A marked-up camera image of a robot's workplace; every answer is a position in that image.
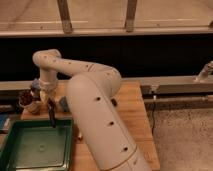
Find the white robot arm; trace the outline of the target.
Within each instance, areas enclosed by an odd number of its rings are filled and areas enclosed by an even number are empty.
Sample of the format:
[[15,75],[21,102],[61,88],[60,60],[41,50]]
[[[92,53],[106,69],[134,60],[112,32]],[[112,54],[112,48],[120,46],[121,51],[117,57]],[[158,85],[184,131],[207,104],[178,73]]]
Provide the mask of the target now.
[[59,73],[70,77],[66,100],[100,171],[152,171],[111,102],[122,82],[116,68],[64,59],[56,49],[35,52],[33,62],[47,95],[57,87]]

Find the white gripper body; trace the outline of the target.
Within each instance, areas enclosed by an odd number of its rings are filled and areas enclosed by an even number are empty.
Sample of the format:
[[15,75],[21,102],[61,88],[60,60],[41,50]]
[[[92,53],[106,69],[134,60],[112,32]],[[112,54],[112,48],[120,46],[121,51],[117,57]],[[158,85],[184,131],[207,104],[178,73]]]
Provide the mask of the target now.
[[56,88],[58,86],[58,81],[43,81],[39,80],[40,86],[40,98],[41,101],[46,104],[49,100],[55,101]]

